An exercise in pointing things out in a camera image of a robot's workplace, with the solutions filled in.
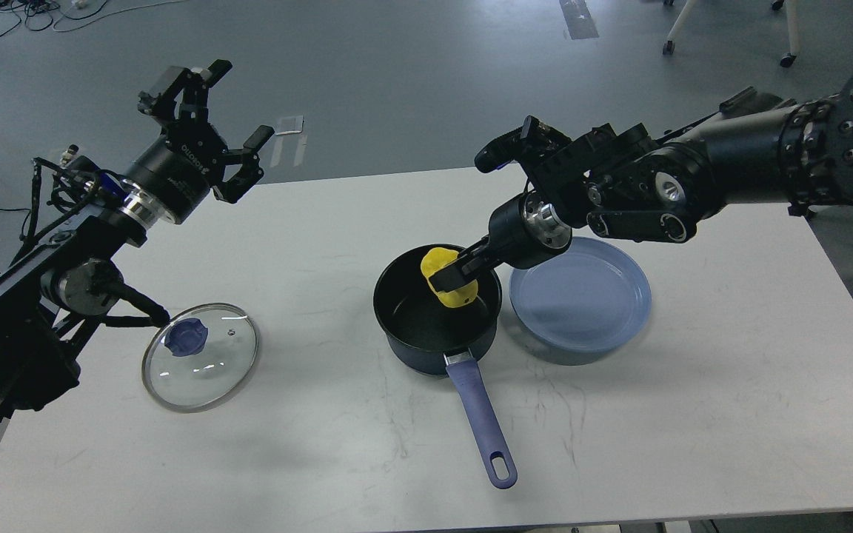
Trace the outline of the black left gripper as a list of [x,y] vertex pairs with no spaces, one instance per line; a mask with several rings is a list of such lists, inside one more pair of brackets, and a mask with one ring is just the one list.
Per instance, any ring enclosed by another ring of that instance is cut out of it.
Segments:
[[[264,176],[258,152],[275,135],[260,125],[240,149],[228,150],[209,122],[209,91],[233,63],[217,58],[209,67],[172,65],[148,90],[138,95],[138,111],[160,127],[159,137],[123,173],[132,184],[159,200],[164,218],[180,225],[213,193],[236,204]],[[238,166],[222,180],[227,167]]]

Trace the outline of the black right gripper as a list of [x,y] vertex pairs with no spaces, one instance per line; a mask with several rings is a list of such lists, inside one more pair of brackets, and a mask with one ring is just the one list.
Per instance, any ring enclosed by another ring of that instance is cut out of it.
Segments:
[[[531,269],[571,246],[572,229],[537,192],[522,192],[490,215],[488,234],[464,252],[465,271],[485,271],[499,264]],[[474,295],[457,261],[429,261],[429,289],[438,295]]]

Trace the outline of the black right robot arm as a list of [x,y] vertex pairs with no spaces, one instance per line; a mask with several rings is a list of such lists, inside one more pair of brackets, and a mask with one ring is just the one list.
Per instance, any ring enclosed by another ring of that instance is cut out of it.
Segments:
[[569,138],[536,117],[490,141],[476,169],[518,163],[531,189],[497,208],[478,243],[426,279],[452,292],[500,264],[531,269],[565,253],[571,232],[682,244],[731,204],[853,205],[853,74],[807,102],[747,87],[713,114],[653,139],[642,124]]

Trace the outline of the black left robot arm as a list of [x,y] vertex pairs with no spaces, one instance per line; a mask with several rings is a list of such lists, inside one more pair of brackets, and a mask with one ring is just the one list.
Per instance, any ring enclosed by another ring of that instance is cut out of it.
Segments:
[[186,221],[207,195],[234,204],[263,179],[258,152],[274,134],[258,126],[231,149],[210,123],[210,89],[233,68],[169,67],[138,110],[161,128],[123,173],[68,149],[33,161],[27,232],[0,271],[0,423],[38,411],[78,386],[77,358],[99,327],[159,327],[169,313],[123,280],[113,256],[142,246],[157,221]]

